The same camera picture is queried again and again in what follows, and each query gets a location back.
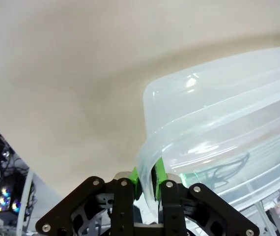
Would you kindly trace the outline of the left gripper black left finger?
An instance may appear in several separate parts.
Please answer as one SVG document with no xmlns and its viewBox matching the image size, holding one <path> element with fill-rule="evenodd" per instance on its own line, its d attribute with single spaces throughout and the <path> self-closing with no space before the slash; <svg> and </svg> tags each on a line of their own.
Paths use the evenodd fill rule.
<svg viewBox="0 0 280 236">
<path fill-rule="evenodd" d="M 92 223 L 111 209 L 112 235 L 132 236 L 134 200 L 141 193 L 136 170 L 119 172 L 110 182 L 91 176 L 42 216 L 35 228 L 44 236 L 80 236 L 93 231 Z"/>
</svg>

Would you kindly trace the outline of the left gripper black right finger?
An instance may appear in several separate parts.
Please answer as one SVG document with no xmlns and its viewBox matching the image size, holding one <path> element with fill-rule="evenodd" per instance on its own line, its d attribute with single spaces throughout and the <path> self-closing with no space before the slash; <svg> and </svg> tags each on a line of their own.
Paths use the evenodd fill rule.
<svg viewBox="0 0 280 236">
<path fill-rule="evenodd" d="M 192 236 L 189 220 L 208 236 L 258 236 L 259 227 L 202 183 L 190 187 L 170 179 L 160 158 L 155 175 L 154 197 L 159 202 L 160 221 L 166 236 Z"/>
</svg>

